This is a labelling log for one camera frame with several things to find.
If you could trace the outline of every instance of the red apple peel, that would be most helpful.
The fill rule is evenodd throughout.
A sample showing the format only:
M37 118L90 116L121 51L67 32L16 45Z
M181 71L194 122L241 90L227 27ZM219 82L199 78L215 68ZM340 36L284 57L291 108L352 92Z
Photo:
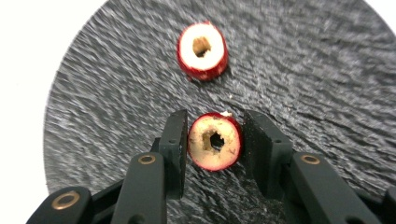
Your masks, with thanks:
M177 41L177 61L190 77L208 81L220 76L228 63L224 36L209 21L187 27Z
M195 164L203 169L226 169L241 155L242 130L229 113L204 114L191 125L188 151Z

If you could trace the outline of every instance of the round hole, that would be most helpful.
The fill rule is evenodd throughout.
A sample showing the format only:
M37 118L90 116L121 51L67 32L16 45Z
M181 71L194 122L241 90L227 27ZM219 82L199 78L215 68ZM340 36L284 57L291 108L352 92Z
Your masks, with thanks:
M210 145L217 151L220 151L221 148L224 146L224 139L221 138L221 135L218 133L212 134L210 136Z
M346 218L347 224L364 224L358 217L347 217Z
M301 157L301 160L306 163L313 164L313 165L317 165L320 163L320 160L318 158L316 158L314 156L310 156L310 155L303 155Z
M211 48L209 41L204 36L197 37L192 41L192 50L198 58L205 57L206 52Z
M140 214L134 215L129 219L128 224L144 224L145 223L145 217L143 217Z
M144 165L151 164L155 162L155 157L152 155L144 155L139 158L139 162Z
M64 210L70 206L73 206L79 200L79 194L74 190L66 192L64 194L59 195L52 202L52 208L56 210Z

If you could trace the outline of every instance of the black textured surface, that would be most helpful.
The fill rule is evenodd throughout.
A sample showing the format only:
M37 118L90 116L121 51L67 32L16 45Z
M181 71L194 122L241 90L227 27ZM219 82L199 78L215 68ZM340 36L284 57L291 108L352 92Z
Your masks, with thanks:
M180 32L198 21L223 32L229 68L189 82ZM44 157L49 191L93 193L149 151L167 116L263 111L298 151L323 154L354 188L396 185L396 41L363 1L109 1L76 37L49 98ZM284 223L237 163L209 173L189 163L170 223Z

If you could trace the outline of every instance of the apple slice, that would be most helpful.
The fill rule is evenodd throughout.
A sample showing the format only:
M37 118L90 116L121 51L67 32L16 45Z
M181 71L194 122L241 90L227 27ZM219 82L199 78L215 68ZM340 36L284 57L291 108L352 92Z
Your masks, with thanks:
M208 81L227 67L228 50L218 28L209 21L187 27L177 42L177 60L190 77Z
M207 113L191 125L188 151L201 168L226 169L237 161L241 148L241 128L231 113Z

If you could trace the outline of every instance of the white background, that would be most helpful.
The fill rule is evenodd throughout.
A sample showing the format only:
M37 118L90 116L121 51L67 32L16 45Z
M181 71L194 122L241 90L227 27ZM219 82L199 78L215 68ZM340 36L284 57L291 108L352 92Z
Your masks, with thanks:
M0 3L0 211L24 223L48 196L43 163L45 106L56 70L105 0ZM395 4L367 0L396 33Z

